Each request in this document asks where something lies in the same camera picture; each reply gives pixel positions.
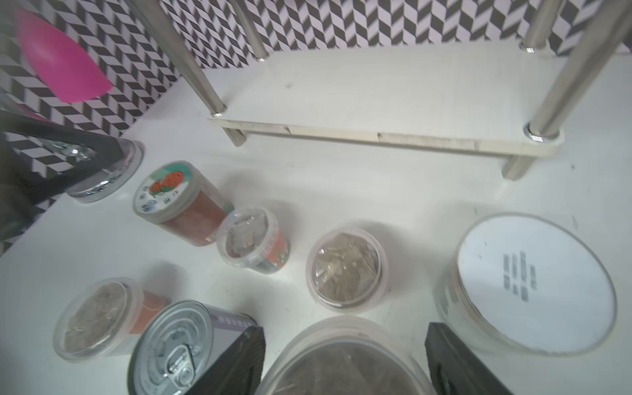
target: metal can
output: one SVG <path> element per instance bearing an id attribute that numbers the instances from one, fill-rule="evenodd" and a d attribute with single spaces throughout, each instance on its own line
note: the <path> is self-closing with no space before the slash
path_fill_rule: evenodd
<path id="1" fill-rule="evenodd" d="M 130 395 L 184 394 L 250 326 L 250 317 L 185 300 L 149 324 L 131 356 Z"/>

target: shelf leg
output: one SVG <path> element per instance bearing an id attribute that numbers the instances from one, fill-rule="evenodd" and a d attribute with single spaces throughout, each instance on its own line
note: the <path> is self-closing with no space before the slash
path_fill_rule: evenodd
<path id="1" fill-rule="evenodd" d="M 512 181 L 521 179 L 526 171 L 529 170 L 529 167 L 535 162 L 535 159 L 536 158 L 532 156 L 513 155 L 509 158 L 507 163 L 505 163 L 505 167 L 502 169 L 502 177 Z"/>
<path id="2" fill-rule="evenodd" d="M 239 147 L 241 146 L 241 144 L 244 144 L 246 142 L 246 135 L 244 135 L 241 132 L 241 130 L 230 129 L 230 128 L 223 128 L 223 129 L 226 132 L 226 135 L 228 136 L 228 138 L 231 139 L 235 147 Z"/>

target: spice jar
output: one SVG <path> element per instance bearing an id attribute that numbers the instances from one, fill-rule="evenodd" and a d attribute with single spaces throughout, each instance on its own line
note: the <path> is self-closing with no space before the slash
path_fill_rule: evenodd
<path id="1" fill-rule="evenodd" d="M 73 363 L 130 354 L 149 322 L 169 301 L 118 277 L 80 293 L 61 314 L 53 334 L 57 355 Z"/>
<path id="2" fill-rule="evenodd" d="M 217 228 L 233 210 L 232 203 L 186 161 L 166 164 L 145 178 L 133 207 L 139 217 L 195 246 L 213 243 Z"/>
<path id="3" fill-rule="evenodd" d="M 389 266 L 380 243 L 359 228 L 323 236 L 307 258 L 307 288 L 321 306 L 357 313 L 377 303 L 388 284 Z"/>
<path id="4" fill-rule="evenodd" d="M 265 207 L 245 207 L 230 213 L 219 230 L 217 248 L 227 264 L 264 274 L 283 267 L 289 254 L 279 221 Z"/>

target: tomato illustration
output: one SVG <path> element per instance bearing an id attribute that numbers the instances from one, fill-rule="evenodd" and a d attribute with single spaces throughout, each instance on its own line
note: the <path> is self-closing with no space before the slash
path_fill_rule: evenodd
<path id="1" fill-rule="evenodd" d="M 152 186 L 149 188 L 149 194 L 152 196 L 156 196 L 158 193 L 160 193 L 160 180 L 156 181 L 155 183 L 152 184 Z"/>
<path id="2" fill-rule="evenodd" d="M 162 178 L 161 191 L 162 192 L 171 191 L 173 188 L 176 188 L 178 185 L 180 185 L 180 183 L 182 182 L 184 178 L 185 178 L 185 175 L 181 171 L 172 171 L 171 173 L 167 174 L 165 177 Z"/>

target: pink object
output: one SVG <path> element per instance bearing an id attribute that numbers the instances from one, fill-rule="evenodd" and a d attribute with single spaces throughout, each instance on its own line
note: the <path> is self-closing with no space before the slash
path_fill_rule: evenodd
<path id="1" fill-rule="evenodd" d="M 92 58 L 62 31 L 19 6 L 14 18 L 22 53 L 59 100 L 82 102 L 112 88 Z"/>

